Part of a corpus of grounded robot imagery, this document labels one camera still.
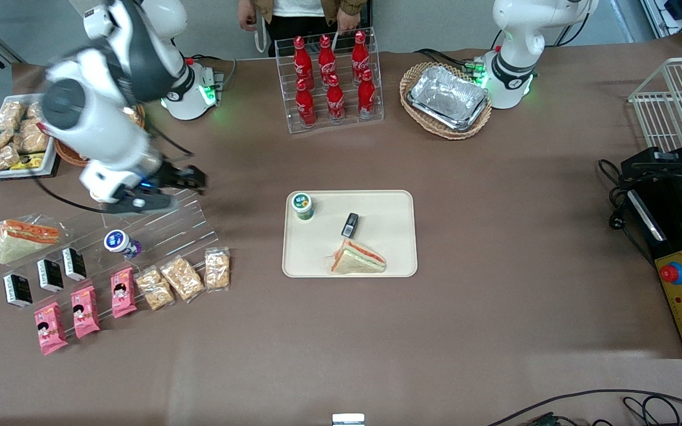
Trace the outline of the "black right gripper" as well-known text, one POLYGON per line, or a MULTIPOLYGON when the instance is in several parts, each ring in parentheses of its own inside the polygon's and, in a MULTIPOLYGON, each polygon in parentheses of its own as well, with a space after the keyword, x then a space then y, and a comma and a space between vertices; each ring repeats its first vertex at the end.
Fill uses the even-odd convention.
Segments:
POLYGON ((176 209, 178 203, 171 195, 162 191, 172 186, 203 193, 206 191, 207 175, 195 166, 176 168, 163 164, 151 177, 144 178, 135 186, 120 183, 112 194, 114 202, 107 202, 107 213, 111 215, 151 215, 176 209))

